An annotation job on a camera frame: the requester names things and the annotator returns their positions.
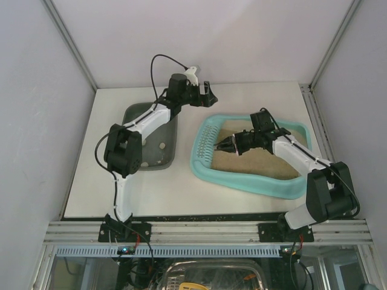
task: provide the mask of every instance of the yellow object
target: yellow object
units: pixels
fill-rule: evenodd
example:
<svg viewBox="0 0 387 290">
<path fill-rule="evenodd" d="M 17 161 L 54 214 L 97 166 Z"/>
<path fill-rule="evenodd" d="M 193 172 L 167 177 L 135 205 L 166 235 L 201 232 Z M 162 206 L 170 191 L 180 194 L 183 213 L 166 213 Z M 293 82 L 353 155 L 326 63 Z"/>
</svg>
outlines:
<svg viewBox="0 0 387 290">
<path fill-rule="evenodd" d="M 182 284 L 180 284 L 179 290 L 209 290 L 209 289 L 200 284 L 183 282 Z"/>
</svg>

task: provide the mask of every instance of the turquoise litter box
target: turquoise litter box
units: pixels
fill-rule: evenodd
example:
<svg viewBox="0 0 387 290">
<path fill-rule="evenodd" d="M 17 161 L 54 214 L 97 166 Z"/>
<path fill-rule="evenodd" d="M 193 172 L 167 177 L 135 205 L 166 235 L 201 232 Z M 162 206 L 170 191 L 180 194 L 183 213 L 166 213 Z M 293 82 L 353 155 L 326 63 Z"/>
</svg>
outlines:
<svg viewBox="0 0 387 290">
<path fill-rule="evenodd" d="M 190 168 L 198 178 L 215 184 L 221 184 L 233 189 L 276 198 L 296 199 L 301 197 L 307 189 L 304 177 L 289 180 L 274 179 L 266 176 L 224 172 L 211 169 L 213 145 L 226 120 L 247 120 L 250 115 L 213 115 L 201 124 L 190 156 Z M 300 133 L 311 150 L 311 139 L 308 128 L 301 123 L 277 120 L 280 127 Z"/>
</svg>

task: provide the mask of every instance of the gray tray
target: gray tray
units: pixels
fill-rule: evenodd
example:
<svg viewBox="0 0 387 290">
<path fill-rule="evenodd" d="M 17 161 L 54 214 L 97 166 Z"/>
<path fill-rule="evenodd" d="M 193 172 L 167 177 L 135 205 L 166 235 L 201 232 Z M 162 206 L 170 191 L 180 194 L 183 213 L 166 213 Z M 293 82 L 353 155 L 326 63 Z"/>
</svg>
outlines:
<svg viewBox="0 0 387 290">
<path fill-rule="evenodd" d="M 153 103 L 138 103 L 126 109 L 122 124 L 129 123 L 146 112 Z M 160 126 L 143 142 L 143 163 L 140 170 L 161 170 L 171 166 L 175 158 L 177 116 Z"/>
</svg>

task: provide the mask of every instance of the perforated metal strip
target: perforated metal strip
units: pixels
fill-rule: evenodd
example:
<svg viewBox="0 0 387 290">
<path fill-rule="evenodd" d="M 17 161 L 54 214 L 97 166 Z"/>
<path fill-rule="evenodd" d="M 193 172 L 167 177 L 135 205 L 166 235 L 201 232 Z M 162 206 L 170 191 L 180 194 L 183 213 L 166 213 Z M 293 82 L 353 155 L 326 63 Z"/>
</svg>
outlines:
<svg viewBox="0 0 387 290">
<path fill-rule="evenodd" d="M 59 257 L 117 257 L 123 246 L 59 246 Z M 279 246 L 153 246 L 155 258 L 166 257 L 279 257 Z M 148 246 L 140 245 L 134 255 L 125 257 L 151 257 Z"/>
</svg>

